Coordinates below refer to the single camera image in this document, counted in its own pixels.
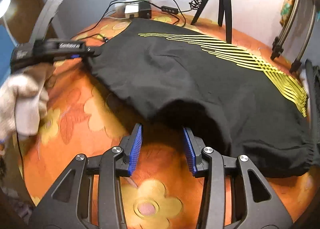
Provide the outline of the left hand in white glove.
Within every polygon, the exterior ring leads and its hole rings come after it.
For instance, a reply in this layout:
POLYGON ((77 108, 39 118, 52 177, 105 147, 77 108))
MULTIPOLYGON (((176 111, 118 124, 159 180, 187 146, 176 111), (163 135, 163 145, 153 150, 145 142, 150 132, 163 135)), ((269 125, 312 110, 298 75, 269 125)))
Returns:
POLYGON ((46 81, 54 66, 40 63, 11 74, 1 86, 1 143, 17 132, 36 135, 40 120, 47 115, 46 81))

